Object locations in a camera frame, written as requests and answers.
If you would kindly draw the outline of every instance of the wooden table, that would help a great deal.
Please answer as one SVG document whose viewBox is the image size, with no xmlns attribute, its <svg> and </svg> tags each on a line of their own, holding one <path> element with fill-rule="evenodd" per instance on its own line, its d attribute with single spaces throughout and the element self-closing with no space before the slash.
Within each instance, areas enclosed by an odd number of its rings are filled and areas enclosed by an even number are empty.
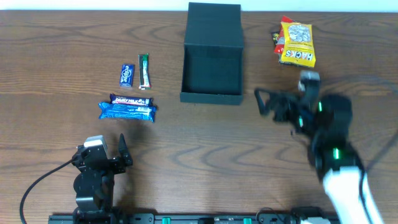
<svg viewBox="0 0 398 224">
<path fill-rule="evenodd" d="M 365 164 L 398 127 L 396 14 L 242 12 L 241 106 L 180 103 L 186 12 L 0 12 L 0 223 L 20 223 L 28 186 L 103 134 L 116 154 L 120 133 L 134 167 L 116 176 L 114 204 L 127 212 L 255 213 L 267 206 L 333 207 L 290 125 L 258 113 L 253 89 L 295 90 L 301 68 L 279 65 L 271 31 L 283 14 L 313 24 L 323 92 L 353 102 L 350 138 Z M 122 90 L 123 63 L 150 53 L 152 90 Z M 157 121 L 99 120 L 110 93 L 151 96 Z M 369 173 L 386 223 L 398 222 L 398 147 Z M 28 223 L 76 207 L 72 165 L 27 198 Z"/>
</svg>

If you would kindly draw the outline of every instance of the red snack bag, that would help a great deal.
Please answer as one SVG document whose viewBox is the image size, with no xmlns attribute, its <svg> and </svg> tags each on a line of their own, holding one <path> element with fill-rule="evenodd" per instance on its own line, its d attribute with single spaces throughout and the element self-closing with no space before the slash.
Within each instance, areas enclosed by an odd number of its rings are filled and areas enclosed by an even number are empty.
<svg viewBox="0 0 398 224">
<path fill-rule="evenodd" d="M 287 16 L 283 16 L 281 22 L 295 22 L 295 21 Z M 285 35 L 284 35 L 284 30 L 281 26 L 279 31 L 278 43 L 276 43 L 274 53 L 281 54 L 284 51 L 284 47 L 285 47 Z"/>
</svg>

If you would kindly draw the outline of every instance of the blue snack bar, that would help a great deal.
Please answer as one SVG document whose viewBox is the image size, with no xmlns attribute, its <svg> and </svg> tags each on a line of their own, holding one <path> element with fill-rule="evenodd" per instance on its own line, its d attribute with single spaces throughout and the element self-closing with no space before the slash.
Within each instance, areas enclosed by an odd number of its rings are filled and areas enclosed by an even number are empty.
<svg viewBox="0 0 398 224">
<path fill-rule="evenodd" d="M 117 96 L 115 94 L 110 94 L 111 103 L 116 104 L 127 104 L 136 106 L 152 106 L 152 98 L 141 98 L 132 96 Z"/>
<path fill-rule="evenodd" d="M 98 103 L 98 106 L 102 110 L 98 119 L 141 119 L 155 122 L 156 107 L 154 106 L 133 106 L 105 102 Z"/>
<path fill-rule="evenodd" d="M 134 74 L 134 65 L 122 66 L 122 71 L 120 72 L 120 86 L 121 87 L 132 87 L 132 76 Z"/>
</svg>

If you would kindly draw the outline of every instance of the box lid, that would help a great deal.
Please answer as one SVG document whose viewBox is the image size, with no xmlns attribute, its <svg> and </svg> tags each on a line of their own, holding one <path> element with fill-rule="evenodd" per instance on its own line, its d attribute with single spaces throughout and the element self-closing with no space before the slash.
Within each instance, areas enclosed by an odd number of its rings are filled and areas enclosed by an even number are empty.
<svg viewBox="0 0 398 224">
<path fill-rule="evenodd" d="M 190 2 L 185 44 L 243 47 L 241 5 Z"/>
</svg>

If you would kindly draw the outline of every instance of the white arm segment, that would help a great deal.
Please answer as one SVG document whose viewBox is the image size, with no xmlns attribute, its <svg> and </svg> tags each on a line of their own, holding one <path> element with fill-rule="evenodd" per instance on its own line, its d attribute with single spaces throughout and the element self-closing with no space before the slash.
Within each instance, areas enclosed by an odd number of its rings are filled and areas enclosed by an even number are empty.
<svg viewBox="0 0 398 224">
<path fill-rule="evenodd" d="M 323 178 L 323 188 L 335 207 L 341 224 L 369 223 L 359 196 L 361 173 L 358 167 L 341 167 L 340 171 L 330 169 Z M 363 195 L 372 224 L 383 224 L 369 189 L 366 174 L 363 182 Z"/>
</svg>

